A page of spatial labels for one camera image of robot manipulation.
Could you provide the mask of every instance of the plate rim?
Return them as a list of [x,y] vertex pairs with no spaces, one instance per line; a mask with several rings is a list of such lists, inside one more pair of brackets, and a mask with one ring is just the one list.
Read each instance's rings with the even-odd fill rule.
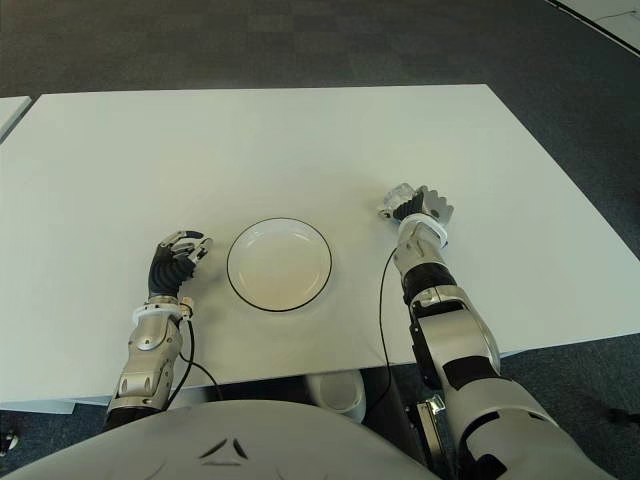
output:
[[[313,231],[315,231],[318,235],[320,235],[320,238],[322,239],[322,241],[324,242],[325,246],[327,247],[327,251],[329,252],[329,271],[327,272],[327,278],[325,278],[324,283],[322,284],[322,286],[320,287],[320,289],[316,292],[316,294],[311,297],[309,300],[307,300],[304,303],[301,303],[300,305],[297,305],[295,307],[292,308],[285,308],[285,309],[271,309],[271,308],[265,308],[265,307],[261,307],[259,305],[256,305],[254,303],[251,303],[249,300],[247,300],[246,298],[244,298],[242,296],[242,294],[236,289],[236,287],[233,285],[233,281],[231,280],[231,275],[229,274],[229,258],[231,257],[231,252],[233,251],[233,247],[235,247],[236,243],[238,242],[238,240],[240,239],[240,237],[242,237],[242,235],[244,235],[244,233],[255,227],[256,225],[260,224],[260,223],[264,223],[264,222],[268,222],[271,220],[293,220],[295,222],[299,222],[302,223],[304,225],[306,225],[307,227],[311,228]],[[327,239],[324,237],[324,235],[322,235],[322,233],[320,233],[320,230],[318,230],[316,227],[314,227],[313,225],[311,225],[309,222],[305,222],[304,220],[300,220],[299,218],[293,218],[293,217],[270,217],[270,218],[264,218],[262,220],[258,220],[255,223],[252,223],[251,225],[249,225],[247,228],[245,228],[244,230],[242,230],[235,238],[235,240],[233,241],[233,243],[231,244],[231,247],[229,248],[229,252],[227,253],[227,280],[229,280],[229,285],[231,285],[231,288],[233,289],[233,291],[236,293],[236,295],[238,297],[240,297],[242,299],[243,302],[247,303],[248,305],[251,305],[254,308],[257,308],[258,310],[262,310],[263,312],[275,312],[275,313],[281,313],[281,312],[291,312],[293,310],[297,310],[299,308],[304,307],[305,305],[308,305],[309,303],[311,303],[313,300],[315,300],[318,295],[320,295],[322,293],[322,291],[324,290],[324,288],[327,286],[327,283],[329,283],[329,278],[331,278],[331,272],[333,271],[333,254],[331,252],[331,247],[329,246],[329,242],[327,242]]]

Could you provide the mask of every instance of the black cable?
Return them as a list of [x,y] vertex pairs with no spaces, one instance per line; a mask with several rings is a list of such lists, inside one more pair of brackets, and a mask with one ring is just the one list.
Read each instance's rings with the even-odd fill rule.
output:
[[189,336],[191,337],[191,351],[189,352],[189,361],[187,362],[187,369],[184,371],[184,375],[182,375],[182,378],[180,379],[180,383],[178,383],[178,386],[169,397],[169,400],[167,401],[167,405],[164,407],[165,410],[169,409],[169,407],[171,406],[175,398],[178,396],[178,393],[180,393],[180,389],[182,388],[182,385],[184,385],[184,382],[187,381],[187,377],[189,376],[189,372],[191,371],[191,365],[193,365],[193,355],[196,349],[195,347],[196,342],[195,342],[195,336],[193,334],[193,327],[191,326],[191,322],[187,320],[187,324],[189,325]]
[[[624,48],[626,48],[630,52],[640,56],[640,49],[638,49],[638,47],[634,47],[629,42],[623,40],[622,38],[620,38],[617,35],[614,35],[609,30],[607,30],[606,28],[602,27],[599,23],[594,22],[590,18],[585,17],[580,12],[574,10],[573,8],[568,7],[567,5],[565,5],[564,3],[560,2],[559,0],[546,0],[546,1],[549,2],[551,5],[553,5],[554,7],[556,7],[557,9],[559,9],[559,10],[565,12],[565,13],[568,13],[569,15],[571,15],[572,17],[577,18],[581,22],[586,23],[591,28],[593,28],[594,30],[597,30],[601,34],[606,35],[607,37],[612,39],[614,42],[622,45]],[[640,22],[640,19],[637,18],[635,15],[633,15],[631,18],[633,18],[633,19],[635,19],[635,20]]]
[[623,15],[633,15],[634,13],[638,13],[637,10],[627,10],[626,12],[620,12],[620,13],[614,13],[613,15],[605,15],[604,17],[600,17],[600,18],[594,18],[593,21],[594,22],[599,22],[600,20],[604,20],[605,18],[615,18],[615,17],[621,17]]
[[382,339],[382,349],[384,350],[384,359],[387,364],[387,386],[382,391],[380,396],[373,402],[369,407],[367,407],[367,412],[365,413],[365,419],[369,415],[369,413],[378,406],[378,404],[382,401],[382,399],[387,395],[389,389],[391,388],[391,365],[389,365],[389,355],[387,353],[387,344],[384,341],[384,329],[382,328],[382,292],[384,291],[384,277],[387,275],[387,268],[389,267],[389,263],[393,258],[393,254],[396,253],[396,249],[394,248],[387,258],[387,263],[384,264],[384,270],[382,271],[382,279],[380,280],[380,301],[378,302],[378,325],[380,326],[380,338]]
[[[189,363],[189,360],[185,358],[184,355],[182,355],[182,352],[180,352],[180,358],[185,362]],[[202,373],[204,373],[207,377],[209,377],[209,380],[211,380],[211,383],[213,383],[213,385],[216,387],[218,400],[224,400],[224,397],[222,396],[222,390],[220,389],[220,385],[218,385],[218,382],[216,382],[216,379],[213,378],[213,375],[211,375],[211,373],[209,373],[209,371],[206,368],[204,368],[202,365],[200,365],[198,362],[191,362],[191,365],[193,365],[196,368],[199,368],[200,370],[202,370]]]
[[629,413],[620,408],[610,408],[607,414],[611,423],[617,423],[619,425],[635,423],[640,427],[640,413]]

